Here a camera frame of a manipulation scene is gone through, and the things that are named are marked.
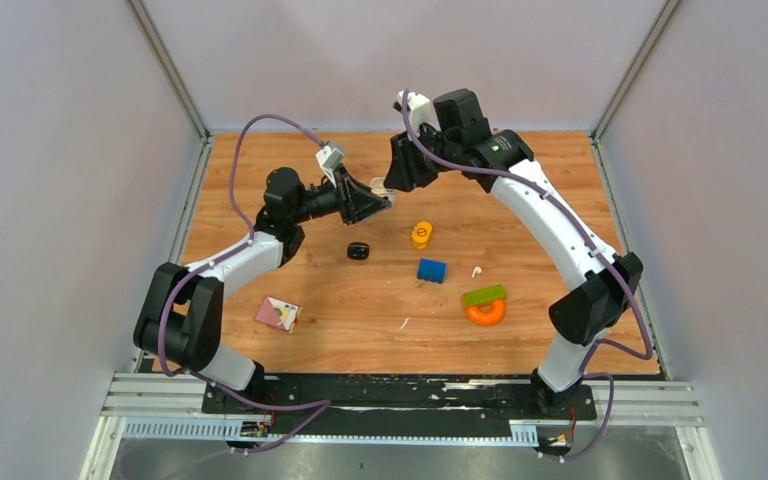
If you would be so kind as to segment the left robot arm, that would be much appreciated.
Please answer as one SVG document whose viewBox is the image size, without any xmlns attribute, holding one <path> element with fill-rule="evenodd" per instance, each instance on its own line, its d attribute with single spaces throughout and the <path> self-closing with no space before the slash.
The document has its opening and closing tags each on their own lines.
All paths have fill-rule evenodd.
<svg viewBox="0 0 768 480">
<path fill-rule="evenodd" d="M 291 168 L 273 170 L 252 238 L 188 266 L 166 262 L 155 270 L 133 330 L 135 346 L 229 387 L 228 400 L 239 411 L 258 411 L 266 400 L 259 380 L 263 367 L 222 342 L 225 302 L 295 256 L 305 238 L 304 222 L 337 213 L 351 225 L 390 208 L 392 200 L 342 166 L 309 186 Z"/>
</svg>

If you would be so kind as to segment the white earbud charging case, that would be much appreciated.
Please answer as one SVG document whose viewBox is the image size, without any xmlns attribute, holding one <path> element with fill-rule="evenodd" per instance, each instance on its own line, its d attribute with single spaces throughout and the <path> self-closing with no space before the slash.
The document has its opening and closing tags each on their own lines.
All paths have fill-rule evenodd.
<svg viewBox="0 0 768 480">
<path fill-rule="evenodd" d="M 369 182 L 370 191 L 379 197 L 386 199 L 387 201 L 394 203 L 397 200 L 398 191 L 394 189 L 386 188 L 384 185 L 384 177 L 374 177 Z"/>
</svg>

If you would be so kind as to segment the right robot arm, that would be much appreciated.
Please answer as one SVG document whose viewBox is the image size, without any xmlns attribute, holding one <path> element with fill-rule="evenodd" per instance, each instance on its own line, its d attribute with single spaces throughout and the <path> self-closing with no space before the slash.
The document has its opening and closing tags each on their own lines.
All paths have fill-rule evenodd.
<svg viewBox="0 0 768 480">
<path fill-rule="evenodd" d="M 391 140 L 388 189 L 424 188 L 445 171 L 458 171 L 507 207 L 548 254 L 568 292 L 548 309 L 555 329 L 537 367 L 531 403 L 556 417 L 571 403 L 596 349 L 626 311 L 645 326 L 636 292 L 643 264 L 602 240 L 553 186 L 520 134 L 495 130 L 475 92 L 461 88 L 429 99 L 404 89 L 393 107 L 403 133 Z"/>
</svg>

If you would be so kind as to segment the glossy black earbud charging case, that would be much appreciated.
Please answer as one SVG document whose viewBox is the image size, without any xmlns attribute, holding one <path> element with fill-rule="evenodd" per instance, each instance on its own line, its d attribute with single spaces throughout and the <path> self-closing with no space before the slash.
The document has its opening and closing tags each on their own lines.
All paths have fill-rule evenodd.
<svg viewBox="0 0 768 480">
<path fill-rule="evenodd" d="M 363 261 L 370 256 L 370 245 L 365 242 L 351 242 L 347 245 L 346 255 L 351 260 Z"/>
</svg>

